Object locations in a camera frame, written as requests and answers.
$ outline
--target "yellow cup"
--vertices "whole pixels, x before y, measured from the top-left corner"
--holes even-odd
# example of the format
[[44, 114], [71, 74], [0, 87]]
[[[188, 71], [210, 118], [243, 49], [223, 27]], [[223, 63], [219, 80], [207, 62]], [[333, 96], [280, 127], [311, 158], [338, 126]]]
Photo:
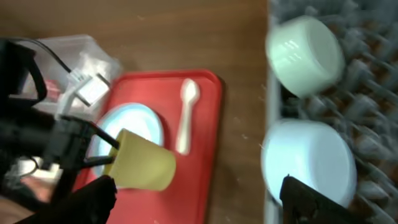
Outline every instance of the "yellow cup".
[[164, 190], [175, 173], [175, 156], [153, 142], [126, 129], [116, 138], [119, 150], [112, 147], [109, 155], [116, 156], [113, 164], [104, 168], [120, 188]]

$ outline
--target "black cable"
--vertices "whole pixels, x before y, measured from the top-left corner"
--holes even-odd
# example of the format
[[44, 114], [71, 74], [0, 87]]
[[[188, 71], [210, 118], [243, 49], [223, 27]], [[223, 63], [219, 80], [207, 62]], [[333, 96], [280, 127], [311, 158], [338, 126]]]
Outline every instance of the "black cable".
[[61, 67], [65, 69], [65, 71], [67, 71], [68, 73], [72, 72], [72, 70], [58, 57], [58, 55], [54, 53], [54, 51], [52, 51], [49, 47], [47, 47], [45, 44], [41, 43], [36, 39], [30, 39], [25, 37], [0, 37], [0, 39], [9, 40], [13, 42], [26, 41], [38, 45], [39, 47], [44, 49], [48, 54], [50, 54], [61, 65]]
[[29, 159], [35, 163], [35, 167], [34, 167], [31, 171], [27, 172], [26, 174], [20, 175], [19, 178], [23, 178], [23, 177], [30, 176], [30, 175], [32, 175], [34, 172], [36, 172], [36, 170], [39, 168], [39, 164], [38, 164], [37, 161], [33, 158], [33, 156], [29, 156]]

